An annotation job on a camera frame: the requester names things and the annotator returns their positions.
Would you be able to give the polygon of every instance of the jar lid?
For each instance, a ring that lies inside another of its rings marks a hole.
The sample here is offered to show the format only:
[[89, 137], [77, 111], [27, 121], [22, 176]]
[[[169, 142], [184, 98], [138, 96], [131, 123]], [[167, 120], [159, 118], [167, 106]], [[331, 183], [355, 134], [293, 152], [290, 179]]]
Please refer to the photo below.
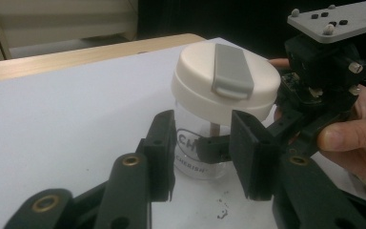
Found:
[[231, 125], [232, 110], [269, 114], [280, 85], [278, 71], [265, 58], [231, 46], [203, 42], [180, 54], [172, 81], [176, 101], [190, 113]]

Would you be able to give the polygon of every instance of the fingernail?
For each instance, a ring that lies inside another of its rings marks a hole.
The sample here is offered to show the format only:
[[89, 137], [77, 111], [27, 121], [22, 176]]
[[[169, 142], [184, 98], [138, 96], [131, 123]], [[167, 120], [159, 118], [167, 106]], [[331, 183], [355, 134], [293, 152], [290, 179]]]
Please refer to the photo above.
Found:
[[324, 151], [337, 151], [341, 150], [343, 145], [344, 136], [338, 131], [328, 130], [323, 135], [323, 142], [321, 144], [321, 150]]

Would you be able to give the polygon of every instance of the white lid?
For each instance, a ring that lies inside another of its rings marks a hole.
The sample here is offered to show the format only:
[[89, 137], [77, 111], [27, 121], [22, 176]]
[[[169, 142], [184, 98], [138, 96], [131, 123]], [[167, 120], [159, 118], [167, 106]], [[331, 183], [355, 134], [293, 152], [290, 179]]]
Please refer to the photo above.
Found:
[[[196, 43], [180, 54], [174, 71], [172, 93], [190, 113], [219, 125], [231, 126], [232, 110], [239, 110], [264, 120], [271, 110], [280, 85], [280, 75], [265, 58], [243, 50], [253, 81], [246, 97], [230, 96], [213, 89], [215, 43]], [[237, 58], [223, 58], [232, 61]]]

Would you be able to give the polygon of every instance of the jar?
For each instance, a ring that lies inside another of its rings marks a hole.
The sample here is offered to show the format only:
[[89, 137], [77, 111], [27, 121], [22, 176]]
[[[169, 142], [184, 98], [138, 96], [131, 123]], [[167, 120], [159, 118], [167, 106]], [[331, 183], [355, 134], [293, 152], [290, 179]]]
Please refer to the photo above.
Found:
[[280, 84], [277, 70], [252, 52], [211, 42], [192, 44], [179, 56], [172, 93], [176, 99], [174, 166], [199, 179], [224, 176], [231, 162], [208, 164], [197, 156], [201, 136], [228, 135], [233, 110], [269, 114]]

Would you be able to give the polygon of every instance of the dark background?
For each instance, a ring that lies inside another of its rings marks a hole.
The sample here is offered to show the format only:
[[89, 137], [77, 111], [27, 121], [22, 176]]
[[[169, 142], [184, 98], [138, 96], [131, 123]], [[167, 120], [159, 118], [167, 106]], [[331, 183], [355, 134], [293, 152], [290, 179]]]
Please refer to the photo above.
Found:
[[[293, 9], [301, 12], [361, 2], [357, 0], [139, 0], [138, 39], [194, 33], [222, 37], [267, 58], [284, 57], [284, 42], [299, 34], [287, 24]], [[366, 53], [366, 34], [357, 37]]]

